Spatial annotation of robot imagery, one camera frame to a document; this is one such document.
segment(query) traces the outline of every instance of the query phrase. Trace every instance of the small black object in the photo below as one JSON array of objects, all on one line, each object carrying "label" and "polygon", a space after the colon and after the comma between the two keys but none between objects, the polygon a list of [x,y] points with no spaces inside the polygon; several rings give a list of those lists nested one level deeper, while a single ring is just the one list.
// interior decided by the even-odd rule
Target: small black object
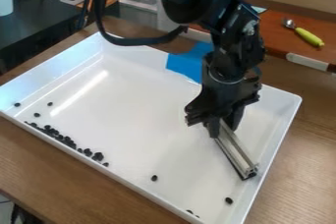
[{"label": "small black object", "polygon": [[230,197],[225,197],[225,202],[227,202],[228,204],[232,204],[233,200]]},{"label": "small black object", "polygon": [[72,148],[72,149],[76,149],[77,145],[74,142],[70,142],[68,147]]},{"label": "small black object", "polygon": [[104,155],[101,152],[95,152],[93,157],[93,160],[101,161],[104,159]]},{"label": "small black object", "polygon": [[56,137],[56,140],[58,140],[58,141],[62,141],[62,140],[63,140],[63,136],[62,136],[62,135],[57,136],[57,137]]},{"label": "small black object", "polygon": [[92,151],[89,148],[86,148],[84,150],[84,154],[85,154],[85,156],[90,157],[90,156],[92,156]]},{"label": "small black object", "polygon": [[157,181],[158,177],[156,175],[151,176],[151,181]]}]

